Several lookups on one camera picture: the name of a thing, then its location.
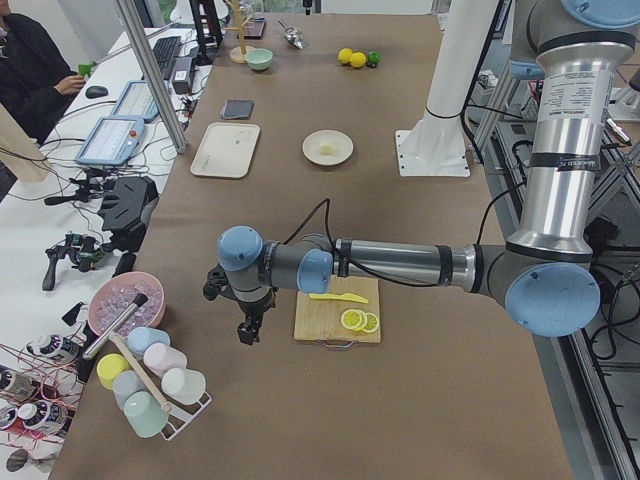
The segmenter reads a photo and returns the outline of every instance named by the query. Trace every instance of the yellow plastic knife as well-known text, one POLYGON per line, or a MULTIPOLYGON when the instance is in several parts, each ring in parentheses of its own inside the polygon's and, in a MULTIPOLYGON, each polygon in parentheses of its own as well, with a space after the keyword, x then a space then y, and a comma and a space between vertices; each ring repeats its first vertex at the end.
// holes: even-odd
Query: yellow plastic knife
POLYGON ((313 300, 339 300, 343 302, 369 303, 369 300, 355 293, 310 293, 313 300))

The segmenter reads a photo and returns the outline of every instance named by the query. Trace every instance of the computer mouse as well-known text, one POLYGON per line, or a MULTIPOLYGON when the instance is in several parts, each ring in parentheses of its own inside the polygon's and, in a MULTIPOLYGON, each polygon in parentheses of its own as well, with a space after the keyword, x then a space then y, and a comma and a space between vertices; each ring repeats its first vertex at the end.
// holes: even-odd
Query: computer mouse
POLYGON ((99 98, 109 95, 109 90, 106 87, 101 87, 100 85, 92 85, 87 88, 87 91, 84 92, 87 98, 99 98))

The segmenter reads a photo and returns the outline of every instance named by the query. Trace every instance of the person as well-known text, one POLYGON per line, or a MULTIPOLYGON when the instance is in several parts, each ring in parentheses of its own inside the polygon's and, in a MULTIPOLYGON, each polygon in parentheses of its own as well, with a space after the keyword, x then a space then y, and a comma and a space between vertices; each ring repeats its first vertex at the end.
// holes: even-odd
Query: person
POLYGON ((29 137, 42 144, 84 83, 42 25, 0 0, 0 103, 29 137))

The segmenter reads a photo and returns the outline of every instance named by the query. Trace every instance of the yellow cup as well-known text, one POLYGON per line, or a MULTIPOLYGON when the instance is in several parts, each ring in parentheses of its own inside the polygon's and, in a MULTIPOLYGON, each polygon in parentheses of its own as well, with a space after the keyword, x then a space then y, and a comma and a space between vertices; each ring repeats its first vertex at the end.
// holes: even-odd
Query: yellow cup
POLYGON ((125 370, 131 370, 131 365, 119 353, 110 353, 102 357, 96 369, 100 383, 107 390, 113 390, 113 381, 125 370))

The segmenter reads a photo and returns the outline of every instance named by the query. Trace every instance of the keyboard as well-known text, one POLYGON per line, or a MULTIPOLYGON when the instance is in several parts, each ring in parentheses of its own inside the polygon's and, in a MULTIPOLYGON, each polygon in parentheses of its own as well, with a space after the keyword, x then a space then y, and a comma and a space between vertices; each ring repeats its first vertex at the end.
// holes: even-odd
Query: keyboard
POLYGON ((180 37, 163 37, 153 46, 153 55, 156 57, 163 80, 171 80, 176 57, 180 52, 180 42, 180 37))

